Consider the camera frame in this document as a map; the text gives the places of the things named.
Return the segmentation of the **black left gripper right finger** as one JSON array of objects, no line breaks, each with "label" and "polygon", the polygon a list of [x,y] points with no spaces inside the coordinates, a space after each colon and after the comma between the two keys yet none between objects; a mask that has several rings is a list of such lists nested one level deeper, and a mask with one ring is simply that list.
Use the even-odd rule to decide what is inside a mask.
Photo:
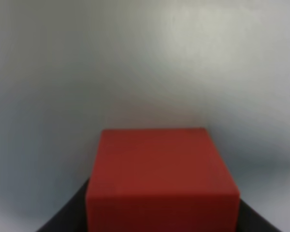
[{"label": "black left gripper right finger", "polygon": [[279,229],[253,210],[246,202],[240,200],[236,225],[237,232],[279,232]]}]

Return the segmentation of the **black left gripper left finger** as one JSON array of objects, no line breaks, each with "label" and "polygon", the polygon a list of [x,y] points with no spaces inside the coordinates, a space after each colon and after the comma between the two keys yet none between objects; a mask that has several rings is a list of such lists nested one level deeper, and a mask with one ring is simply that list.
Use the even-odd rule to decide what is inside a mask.
[{"label": "black left gripper left finger", "polygon": [[89,179],[37,232],[87,232],[86,190]]}]

